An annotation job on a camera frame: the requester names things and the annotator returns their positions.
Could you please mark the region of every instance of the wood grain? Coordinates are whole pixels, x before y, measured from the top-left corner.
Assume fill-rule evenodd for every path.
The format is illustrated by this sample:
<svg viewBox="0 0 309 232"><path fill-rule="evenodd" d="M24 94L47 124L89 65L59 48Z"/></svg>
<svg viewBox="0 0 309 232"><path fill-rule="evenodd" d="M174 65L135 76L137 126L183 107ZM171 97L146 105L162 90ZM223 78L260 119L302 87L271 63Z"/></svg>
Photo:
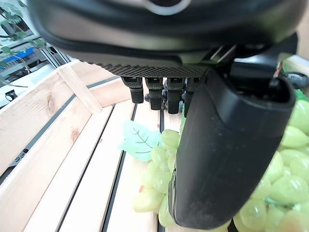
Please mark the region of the wood grain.
<svg viewBox="0 0 309 232"><path fill-rule="evenodd" d="M0 231L21 232L91 113L75 98L0 186Z"/></svg>
<svg viewBox="0 0 309 232"><path fill-rule="evenodd" d="M112 107L92 115L36 207L24 232L54 232L99 141Z"/></svg>
<svg viewBox="0 0 309 232"><path fill-rule="evenodd" d="M105 218L114 178L118 170L123 137L123 123L130 120L133 103L115 106L82 181L76 191L61 232L98 232Z"/></svg>
<svg viewBox="0 0 309 232"><path fill-rule="evenodd" d="M0 110L0 175L72 95L53 72Z"/></svg>
<svg viewBox="0 0 309 232"><path fill-rule="evenodd" d="M130 89L124 85L120 78L93 87L90 92L102 107L131 99Z"/></svg>
<svg viewBox="0 0 309 232"><path fill-rule="evenodd" d="M79 60L75 63L72 63L71 66L86 86L115 76L111 72L98 65L88 64Z"/></svg>
<svg viewBox="0 0 309 232"><path fill-rule="evenodd" d="M92 114L102 111L100 103L71 66L62 66L57 72Z"/></svg>
<svg viewBox="0 0 309 232"><path fill-rule="evenodd" d="M147 102L138 104L134 121L150 130L159 130L160 113L152 111ZM147 163L126 154L107 232L157 232L157 215L152 212L136 213L132 205L146 167Z"/></svg>

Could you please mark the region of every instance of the wooden slat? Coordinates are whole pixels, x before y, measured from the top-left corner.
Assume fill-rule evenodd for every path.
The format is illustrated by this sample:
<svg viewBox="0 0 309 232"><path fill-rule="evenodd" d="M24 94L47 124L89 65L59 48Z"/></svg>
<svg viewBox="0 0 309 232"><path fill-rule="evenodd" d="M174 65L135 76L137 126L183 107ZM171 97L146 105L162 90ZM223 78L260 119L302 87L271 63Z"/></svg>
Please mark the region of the wooden slat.
<svg viewBox="0 0 309 232"><path fill-rule="evenodd" d="M61 232L98 232L105 218L123 141L123 123L130 120L133 103L115 106L73 201L60 228Z"/></svg>
<svg viewBox="0 0 309 232"><path fill-rule="evenodd" d="M57 72L92 114L102 111L100 103L71 66L60 67Z"/></svg>
<svg viewBox="0 0 309 232"><path fill-rule="evenodd" d="M90 116L75 98L13 169L0 186L0 231L24 229Z"/></svg>
<svg viewBox="0 0 309 232"><path fill-rule="evenodd" d="M160 112L152 111L147 102L139 104L134 121L150 130L159 130ZM126 154L107 232L157 232L157 215L152 212L136 213L132 206L133 198L140 190L141 177L146 167L147 163Z"/></svg>
<svg viewBox="0 0 309 232"><path fill-rule="evenodd" d="M111 72L95 64L77 61L72 63L71 66L86 86L115 76Z"/></svg>
<svg viewBox="0 0 309 232"><path fill-rule="evenodd" d="M64 159L24 232L54 232L66 211L112 107L92 115Z"/></svg>
<svg viewBox="0 0 309 232"><path fill-rule="evenodd" d="M131 99L130 89L120 78L90 89L102 107Z"/></svg>
<svg viewBox="0 0 309 232"><path fill-rule="evenodd" d="M0 110L0 175L72 95L53 72Z"/></svg>

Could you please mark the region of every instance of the artificial leaf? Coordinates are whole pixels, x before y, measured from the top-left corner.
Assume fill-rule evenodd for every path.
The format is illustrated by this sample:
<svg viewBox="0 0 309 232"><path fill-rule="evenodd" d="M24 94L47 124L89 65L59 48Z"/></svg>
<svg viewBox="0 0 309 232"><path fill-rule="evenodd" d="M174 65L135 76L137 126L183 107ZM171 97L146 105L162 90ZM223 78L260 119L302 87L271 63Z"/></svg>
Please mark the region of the artificial leaf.
<svg viewBox="0 0 309 232"><path fill-rule="evenodd" d="M124 123L124 137L125 141L120 148L143 162L151 160L151 150L162 144L158 130L150 131L134 121Z"/></svg>
<svg viewBox="0 0 309 232"><path fill-rule="evenodd" d="M0 7L11 15L18 15L19 17L23 16L21 11L13 4L7 2L0 2Z"/></svg>
<svg viewBox="0 0 309 232"><path fill-rule="evenodd" d="M7 46L2 47L1 51L6 54L11 54L11 49Z"/></svg>

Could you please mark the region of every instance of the artificial grape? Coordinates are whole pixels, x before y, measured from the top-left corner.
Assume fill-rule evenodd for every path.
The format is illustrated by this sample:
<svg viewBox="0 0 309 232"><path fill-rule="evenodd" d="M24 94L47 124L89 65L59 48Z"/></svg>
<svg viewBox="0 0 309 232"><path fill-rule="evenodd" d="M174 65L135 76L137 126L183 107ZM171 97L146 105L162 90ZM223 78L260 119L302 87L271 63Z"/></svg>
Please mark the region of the artificial grape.
<svg viewBox="0 0 309 232"><path fill-rule="evenodd" d="M269 197L284 204L295 204L307 199L308 184L298 176L283 176L271 186Z"/></svg>
<svg viewBox="0 0 309 232"><path fill-rule="evenodd" d="M159 192L166 194L169 189L169 181L171 180L171 177L170 171L158 172L153 177L154 188Z"/></svg>
<svg viewBox="0 0 309 232"><path fill-rule="evenodd" d="M309 184L309 157L302 157L291 162L291 173L303 178Z"/></svg>
<svg viewBox="0 0 309 232"><path fill-rule="evenodd" d="M297 150L309 156L309 146L302 146L297 148Z"/></svg>
<svg viewBox="0 0 309 232"><path fill-rule="evenodd" d="M168 149L166 150L166 158L168 159L169 157L176 155L177 153L177 149L174 147L168 147Z"/></svg>
<svg viewBox="0 0 309 232"><path fill-rule="evenodd" d="M161 171L169 171L168 161L166 160L164 162L159 163L159 169Z"/></svg>
<svg viewBox="0 0 309 232"><path fill-rule="evenodd" d="M159 146L156 146L151 150L150 156L153 162L157 164L167 160L165 150Z"/></svg>
<svg viewBox="0 0 309 232"><path fill-rule="evenodd" d="M269 195L270 189L271 189L270 181L267 178L261 179L260 183L258 184L253 194L251 195L251 198L263 199Z"/></svg>
<svg viewBox="0 0 309 232"><path fill-rule="evenodd" d="M279 232L279 223L284 213L275 206L270 206L267 212L265 232Z"/></svg>
<svg viewBox="0 0 309 232"><path fill-rule="evenodd" d="M308 117L309 117L309 102L305 100L298 100L291 114L289 124L308 134L309 133Z"/></svg>
<svg viewBox="0 0 309 232"><path fill-rule="evenodd" d="M133 199L133 208L137 213L145 213L155 210L160 206L164 194L153 188L144 189Z"/></svg>
<svg viewBox="0 0 309 232"><path fill-rule="evenodd" d="M169 170L170 170L171 172L174 171L175 161L176 161L176 154L172 155L172 156L169 157L169 159L168 159L168 166L169 166Z"/></svg>
<svg viewBox="0 0 309 232"><path fill-rule="evenodd" d="M174 130L165 130L162 132L162 142L165 143L167 146L178 148L179 137L180 135L178 134L178 132Z"/></svg>
<svg viewBox="0 0 309 232"><path fill-rule="evenodd" d="M281 219L280 232L309 232L309 218L301 212L289 211Z"/></svg>
<svg viewBox="0 0 309 232"><path fill-rule="evenodd" d="M281 154L276 151L263 178L269 179L271 183L275 182L283 175L283 161Z"/></svg>
<svg viewBox="0 0 309 232"><path fill-rule="evenodd" d="M163 227L169 227L175 225L175 222L169 214L169 199L166 194L162 200L159 210L159 222Z"/></svg>
<svg viewBox="0 0 309 232"><path fill-rule="evenodd" d="M234 224L235 224L235 227L236 229L238 230L238 232L262 232L262 230L252 230L248 227L246 227L241 219L240 219L240 215L239 213L236 214L234 217L233 217L233 221L234 221Z"/></svg>
<svg viewBox="0 0 309 232"><path fill-rule="evenodd" d="M283 146L297 148L305 146L309 143L309 137L304 134L300 129L287 126L281 140Z"/></svg>
<svg viewBox="0 0 309 232"><path fill-rule="evenodd" d="M143 173L141 182L147 188L153 188L153 178L159 172L158 166L152 161L147 165L147 170Z"/></svg>
<svg viewBox="0 0 309 232"><path fill-rule="evenodd" d="M288 167L284 167L283 168L283 176L289 176L289 175L292 175L291 169L288 168Z"/></svg>
<svg viewBox="0 0 309 232"><path fill-rule="evenodd" d="M262 230L265 227L267 212L263 200L249 199L240 209L242 223L252 230Z"/></svg>
<svg viewBox="0 0 309 232"><path fill-rule="evenodd" d="M309 217L309 200L300 204L300 211Z"/></svg>
<svg viewBox="0 0 309 232"><path fill-rule="evenodd" d="M283 164L287 167L290 167L291 162L294 159L306 157L306 155L300 151L292 150L292 149L285 149L280 152Z"/></svg>
<svg viewBox="0 0 309 232"><path fill-rule="evenodd" d="M222 226L219 226L215 229L212 230L198 230L199 232L226 232L228 226L231 224L232 220L227 221L226 223L224 223Z"/></svg>

